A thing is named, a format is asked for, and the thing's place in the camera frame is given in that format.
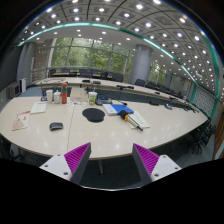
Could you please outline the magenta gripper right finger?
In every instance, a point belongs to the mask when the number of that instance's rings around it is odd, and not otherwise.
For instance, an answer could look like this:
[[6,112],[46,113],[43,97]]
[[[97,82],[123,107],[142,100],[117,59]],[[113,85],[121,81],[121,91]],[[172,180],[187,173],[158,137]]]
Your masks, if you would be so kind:
[[143,185],[148,185],[180,170],[169,156],[159,156],[137,144],[133,144],[132,155]]

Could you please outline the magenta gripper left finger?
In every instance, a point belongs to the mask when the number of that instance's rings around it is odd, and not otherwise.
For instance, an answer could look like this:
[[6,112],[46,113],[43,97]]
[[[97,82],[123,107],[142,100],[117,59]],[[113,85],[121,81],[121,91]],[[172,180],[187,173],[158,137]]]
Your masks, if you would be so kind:
[[91,154],[91,144],[86,143],[66,154],[57,154],[46,161],[41,169],[72,183],[79,184]]

